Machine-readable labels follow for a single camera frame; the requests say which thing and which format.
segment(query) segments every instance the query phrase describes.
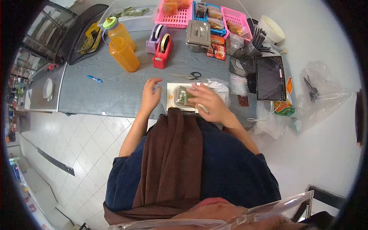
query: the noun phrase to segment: red tape dispenser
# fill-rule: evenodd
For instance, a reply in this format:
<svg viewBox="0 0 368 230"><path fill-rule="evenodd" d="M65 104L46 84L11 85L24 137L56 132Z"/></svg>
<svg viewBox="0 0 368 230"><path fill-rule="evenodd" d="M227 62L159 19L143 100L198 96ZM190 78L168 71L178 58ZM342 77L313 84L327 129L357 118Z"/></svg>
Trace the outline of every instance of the red tape dispenser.
<svg viewBox="0 0 368 230"><path fill-rule="evenodd" d="M173 46L174 43L170 34L165 34L157 46L155 56L152 58L153 67L165 69L167 61L171 55L171 51L173 50Z"/></svg>

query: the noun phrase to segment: blue plastic basket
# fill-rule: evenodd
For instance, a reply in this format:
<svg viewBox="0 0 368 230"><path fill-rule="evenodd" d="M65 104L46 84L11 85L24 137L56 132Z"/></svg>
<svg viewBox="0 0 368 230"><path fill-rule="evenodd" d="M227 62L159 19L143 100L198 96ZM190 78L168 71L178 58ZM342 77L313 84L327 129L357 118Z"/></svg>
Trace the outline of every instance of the blue plastic basket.
<svg viewBox="0 0 368 230"><path fill-rule="evenodd" d="M207 20L207 18L208 18L208 15L206 14L205 15L205 18L197 18L196 16L195 16L195 1L193 2L193 20L197 20L197 21L201 21L201 22L207 22L208 20ZM219 6L215 6L215 5L211 5L211 4L208 4L208 3L206 3L206 5L207 6L214 6L214 7L217 7L217 8L219 8L219 10L221 11L221 7L219 7ZM216 29L211 29L211 34L214 34L214 35L217 35L217 36L221 36L221 37L223 37L223 36L225 36L226 35L226 29L225 29L225 27L223 28L223 30L216 30Z"/></svg>

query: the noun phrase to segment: scissors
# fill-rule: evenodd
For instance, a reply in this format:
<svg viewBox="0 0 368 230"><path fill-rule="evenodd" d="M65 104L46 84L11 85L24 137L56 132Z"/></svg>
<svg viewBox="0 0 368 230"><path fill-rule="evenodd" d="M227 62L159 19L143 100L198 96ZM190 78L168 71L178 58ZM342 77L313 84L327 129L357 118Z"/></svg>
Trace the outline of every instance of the scissors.
<svg viewBox="0 0 368 230"><path fill-rule="evenodd" d="M318 96L319 96L319 92L317 90L316 87L313 87L312 84L311 84L311 80L309 78L309 75L308 75L308 80L304 78L304 82L309 90L309 97L311 98L311 101L314 103L318 100Z"/></svg>
<svg viewBox="0 0 368 230"><path fill-rule="evenodd" d="M191 72L190 75L188 74L169 74L169 75L175 76L175 77L185 77L189 80L194 80L194 79L198 80L198 78L202 76L202 74L199 72Z"/></svg>

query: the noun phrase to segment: tape dispenser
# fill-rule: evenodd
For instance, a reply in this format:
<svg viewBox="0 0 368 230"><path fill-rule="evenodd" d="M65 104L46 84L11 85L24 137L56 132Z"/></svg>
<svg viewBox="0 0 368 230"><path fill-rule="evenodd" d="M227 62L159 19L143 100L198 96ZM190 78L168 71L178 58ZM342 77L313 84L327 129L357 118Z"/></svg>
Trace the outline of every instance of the tape dispenser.
<svg viewBox="0 0 368 230"><path fill-rule="evenodd" d="M157 45L156 54L152 58L153 67L165 69L167 61L173 50L173 39L170 34L166 33Z"/></svg>
<svg viewBox="0 0 368 230"><path fill-rule="evenodd" d="M146 49L148 53L156 53L157 45L165 34L167 34L167 26L155 24L151 32L151 37L146 41Z"/></svg>

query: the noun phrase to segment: orange plastic bottle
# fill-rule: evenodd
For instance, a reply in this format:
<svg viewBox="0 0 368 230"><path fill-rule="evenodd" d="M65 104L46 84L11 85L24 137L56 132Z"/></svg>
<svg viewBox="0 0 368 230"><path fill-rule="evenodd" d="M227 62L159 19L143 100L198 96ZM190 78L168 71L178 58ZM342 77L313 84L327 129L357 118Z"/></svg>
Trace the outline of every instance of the orange plastic bottle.
<svg viewBox="0 0 368 230"><path fill-rule="evenodd" d="M123 23L119 23L116 17L106 17L103 27L108 30L108 35L111 40L114 38L125 38L129 45L132 47L133 52L135 51L135 44L129 35L128 30L125 28Z"/></svg>
<svg viewBox="0 0 368 230"><path fill-rule="evenodd" d="M139 61L132 47L125 38L114 38L109 44L111 56L127 71L134 72L139 67Z"/></svg>

